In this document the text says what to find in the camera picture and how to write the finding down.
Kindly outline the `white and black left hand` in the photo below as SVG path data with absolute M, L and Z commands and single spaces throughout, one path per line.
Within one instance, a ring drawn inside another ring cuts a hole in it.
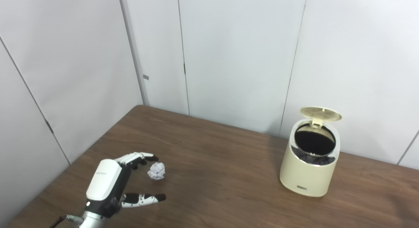
M 85 211 L 100 217 L 111 218 L 122 208 L 135 208 L 166 200 L 165 194 L 125 193 L 133 170 L 147 162 L 157 162 L 155 155 L 133 152 L 117 159 L 100 161 L 86 192 Z

